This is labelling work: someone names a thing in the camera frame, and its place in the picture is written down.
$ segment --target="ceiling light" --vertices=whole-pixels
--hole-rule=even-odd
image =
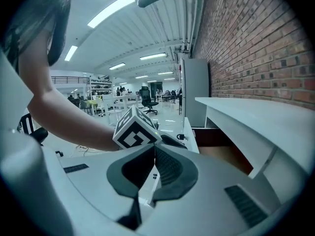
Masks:
[[[114,70],[114,69],[117,69],[117,68],[122,67],[122,66],[124,66],[124,65],[126,65],[126,64],[125,64],[125,63],[121,63],[121,64],[119,64],[119,65],[115,65],[115,66],[113,66],[113,67],[110,67],[109,70]]]
[[[170,73],[173,73],[173,72],[158,73],[158,75],[162,75],[162,74],[170,74]]]
[[[110,15],[124,8],[125,6],[135,2],[135,0],[117,0],[113,2],[111,5],[107,6],[100,13],[98,13],[89,23],[88,26],[95,28],[98,24],[100,24],[103,20],[108,18]]]
[[[166,53],[160,53],[160,54],[154,54],[146,57],[140,58],[141,60],[146,60],[146,59],[154,59],[154,58],[159,58],[159,57],[165,57]]]
[[[71,59],[71,57],[72,57],[72,55],[74,54],[74,52],[76,51],[78,49],[78,47],[77,46],[71,46],[71,48],[70,48],[70,50],[69,50],[69,52],[68,52],[68,54],[67,54],[67,56],[65,56],[65,61],[69,61],[70,59]]]
[[[140,76],[140,77],[136,77],[136,79],[141,79],[141,78],[145,78],[147,77],[148,75],[145,75],[145,76]]]

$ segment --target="white floor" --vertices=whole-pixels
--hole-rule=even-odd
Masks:
[[[148,116],[154,122],[159,123],[159,131],[163,131],[168,133],[169,135],[176,138],[177,134],[183,133],[183,118],[179,115],[179,104],[178,101],[176,104],[171,102],[159,102],[159,104],[153,109],[158,110],[158,114],[155,115],[153,113],[148,113]],[[108,125],[108,119],[106,117],[95,116],[100,123],[104,123],[104,125]],[[110,122],[114,122],[114,116],[110,116]],[[58,138],[57,136],[49,133],[48,137],[43,142],[44,146],[50,147],[54,151],[63,152],[64,157],[77,157],[77,156],[88,156],[95,155],[98,153],[98,150],[90,148],[88,152],[84,154],[86,148],[77,147],[77,144],[73,144],[67,142],[63,139]]]

